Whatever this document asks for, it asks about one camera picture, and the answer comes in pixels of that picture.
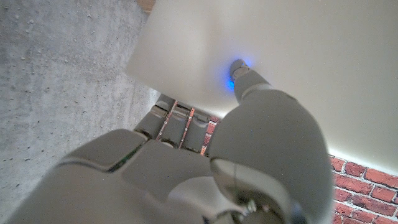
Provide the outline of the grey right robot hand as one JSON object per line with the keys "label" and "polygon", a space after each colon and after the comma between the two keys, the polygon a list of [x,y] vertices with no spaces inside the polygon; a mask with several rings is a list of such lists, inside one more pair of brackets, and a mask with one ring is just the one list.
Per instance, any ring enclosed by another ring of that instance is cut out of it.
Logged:
{"label": "grey right robot hand", "polygon": [[238,106],[198,152],[208,116],[162,95],[133,130],[66,155],[9,223],[331,223],[333,178],[315,118],[243,60]]}

